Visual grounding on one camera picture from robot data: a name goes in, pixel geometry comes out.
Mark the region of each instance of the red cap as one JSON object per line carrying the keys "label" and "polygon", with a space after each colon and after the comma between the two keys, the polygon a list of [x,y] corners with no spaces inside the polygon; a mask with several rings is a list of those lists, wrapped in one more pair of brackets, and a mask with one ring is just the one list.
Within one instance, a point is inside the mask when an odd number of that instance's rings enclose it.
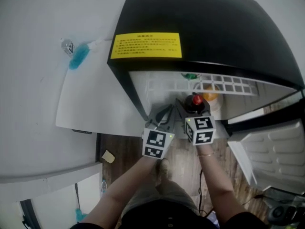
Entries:
{"label": "red cap", "polygon": [[200,105],[203,103],[203,97],[201,95],[194,95],[193,97],[193,104],[194,105]]}

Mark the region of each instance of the white wire rack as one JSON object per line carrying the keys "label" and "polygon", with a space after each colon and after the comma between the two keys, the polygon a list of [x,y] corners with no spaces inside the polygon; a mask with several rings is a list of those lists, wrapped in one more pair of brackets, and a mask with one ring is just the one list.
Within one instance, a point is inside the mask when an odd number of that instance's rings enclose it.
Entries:
{"label": "white wire rack", "polygon": [[193,73],[197,75],[197,78],[188,80],[182,74],[187,73],[147,72],[148,91],[258,95],[257,84],[250,79],[220,74]]}

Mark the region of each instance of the black shirt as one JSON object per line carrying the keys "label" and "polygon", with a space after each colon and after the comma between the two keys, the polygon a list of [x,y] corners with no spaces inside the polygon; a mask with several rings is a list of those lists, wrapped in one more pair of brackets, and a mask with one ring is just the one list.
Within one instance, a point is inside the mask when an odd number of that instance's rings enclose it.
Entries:
{"label": "black shirt", "polygon": [[[156,200],[128,211],[122,218],[120,229],[216,229],[216,226],[208,219],[197,216],[190,209],[178,203],[165,200]],[[266,225],[256,216],[244,212],[233,216],[221,228],[247,228],[264,229]],[[101,229],[90,223],[79,223],[71,229]]]}

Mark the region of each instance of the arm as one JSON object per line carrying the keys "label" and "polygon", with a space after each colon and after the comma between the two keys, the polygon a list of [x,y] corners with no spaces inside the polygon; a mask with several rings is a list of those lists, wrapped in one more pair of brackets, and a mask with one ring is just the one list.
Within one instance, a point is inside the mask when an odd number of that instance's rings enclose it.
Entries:
{"label": "arm", "polygon": [[[214,153],[210,145],[197,146],[197,151],[199,156]],[[224,224],[234,215],[246,212],[244,207],[237,201],[233,185],[215,156],[200,156],[199,160],[220,224]]]}
{"label": "arm", "polygon": [[157,159],[154,158],[142,157],[111,184],[99,203],[81,222],[96,224],[104,229],[114,228],[126,204],[150,173],[156,161]]}

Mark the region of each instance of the shoe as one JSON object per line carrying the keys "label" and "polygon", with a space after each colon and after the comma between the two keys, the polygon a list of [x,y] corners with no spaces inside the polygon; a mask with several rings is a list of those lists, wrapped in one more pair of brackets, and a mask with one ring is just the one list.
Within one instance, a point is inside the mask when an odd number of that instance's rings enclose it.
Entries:
{"label": "shoe", "polygon": [[157,174],[161,181],[164,179],[170,180],[172,178],[171,164],[168,159],[164,158],[161,160],[158,165]]}

